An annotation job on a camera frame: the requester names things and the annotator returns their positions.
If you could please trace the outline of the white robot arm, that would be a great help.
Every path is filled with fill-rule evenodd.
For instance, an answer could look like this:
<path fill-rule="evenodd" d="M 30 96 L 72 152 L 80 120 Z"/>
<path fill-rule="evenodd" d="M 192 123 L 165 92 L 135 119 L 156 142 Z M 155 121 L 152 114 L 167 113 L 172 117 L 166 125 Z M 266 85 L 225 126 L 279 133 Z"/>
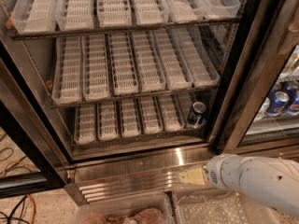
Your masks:
<path fill-rule="evenodd" d="M 296 161 L 221 154 L 206 165 L 178 172 L 180 183 L 243 193 L 257 203 L 299 217 L 299 163 Z"/>

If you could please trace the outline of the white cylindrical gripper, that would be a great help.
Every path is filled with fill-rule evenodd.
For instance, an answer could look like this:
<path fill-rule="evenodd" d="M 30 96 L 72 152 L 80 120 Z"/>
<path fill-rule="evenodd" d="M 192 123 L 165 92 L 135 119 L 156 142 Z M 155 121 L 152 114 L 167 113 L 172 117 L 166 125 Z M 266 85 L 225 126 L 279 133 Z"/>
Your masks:
<path fill-rule="evenodd" d="M 206 172 L 203 167 L 196 167 L 178 173 L 181 183 L 204 186 L 208 181 L 219 189 L 229 189 L 229 178 L 235 179 L 231 172 L 236 168 L 236 155 L 221 154 L 207 162 Z"/>

